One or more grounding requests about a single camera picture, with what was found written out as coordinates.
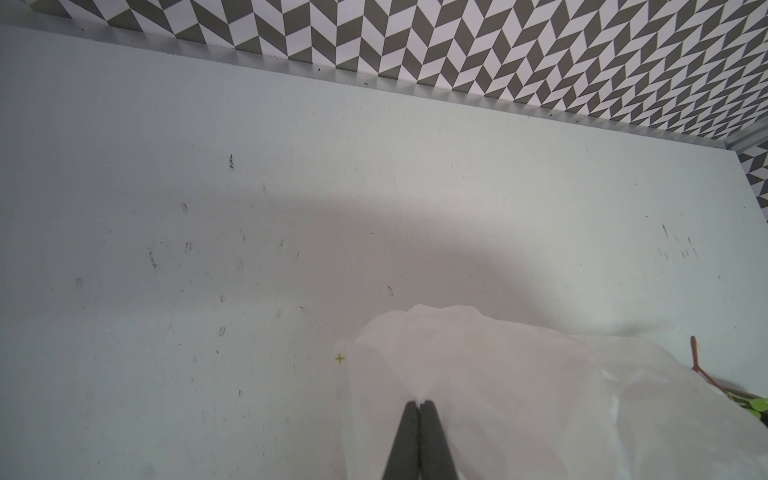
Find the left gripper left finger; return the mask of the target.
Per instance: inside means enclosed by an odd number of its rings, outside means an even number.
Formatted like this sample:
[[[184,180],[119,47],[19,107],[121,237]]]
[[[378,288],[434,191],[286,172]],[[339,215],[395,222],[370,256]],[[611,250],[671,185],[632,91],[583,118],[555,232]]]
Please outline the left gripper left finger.
[[[420,478],[420,418],[416,402],[407,402],[382,475],[383,480]]]

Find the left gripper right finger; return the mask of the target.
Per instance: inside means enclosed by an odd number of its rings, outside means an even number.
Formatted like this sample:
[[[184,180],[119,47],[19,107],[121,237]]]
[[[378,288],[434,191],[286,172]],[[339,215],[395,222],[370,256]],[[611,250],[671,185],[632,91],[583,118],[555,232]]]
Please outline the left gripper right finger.
[[[440,417],[434,402],[419,408],[420,475],[423,480],[458,480]]]

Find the white plastic bag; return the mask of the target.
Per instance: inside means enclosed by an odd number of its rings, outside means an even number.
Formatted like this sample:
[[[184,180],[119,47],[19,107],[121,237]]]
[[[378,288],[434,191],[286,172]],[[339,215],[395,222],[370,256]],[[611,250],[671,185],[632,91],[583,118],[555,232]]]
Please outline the white plastic bag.
[[[385,313],[337,344],[351,479],[384,476],[408,403],[432,402],[464,479],[763,479],[767,429],[656,344]]]

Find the yellow fake pear with leaves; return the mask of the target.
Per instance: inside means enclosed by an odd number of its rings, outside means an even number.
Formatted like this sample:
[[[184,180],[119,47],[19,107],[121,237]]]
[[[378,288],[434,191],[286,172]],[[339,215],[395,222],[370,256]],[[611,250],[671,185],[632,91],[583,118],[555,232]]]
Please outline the yellow fake pear with leaves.
[[[732,381],[710,375],[702,366],[699,359],[698,342],[695,336],[689,339],[692,357],[692,370],[700,375],[709,385],[712,385],[743,410],[758,418],[767,426],[767,398],[748,392]]]

